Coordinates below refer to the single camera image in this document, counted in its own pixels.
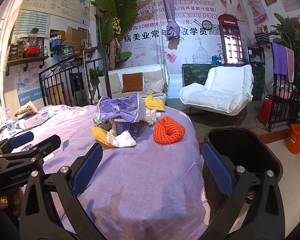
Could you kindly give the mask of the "person left hand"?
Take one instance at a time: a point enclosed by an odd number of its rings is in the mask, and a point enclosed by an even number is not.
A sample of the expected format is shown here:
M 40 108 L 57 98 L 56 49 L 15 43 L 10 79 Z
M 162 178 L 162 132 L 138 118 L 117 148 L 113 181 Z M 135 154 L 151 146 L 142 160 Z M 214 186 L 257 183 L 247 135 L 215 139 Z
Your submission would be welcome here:
M 12 213 L 15 217 L 20 217 L 21 204 L 23 202 L 24 192 L 21 187 L 16 188 L 16 192 L 12 197 L 0 194 L 0 209 L 6 209 L 12 206 Z

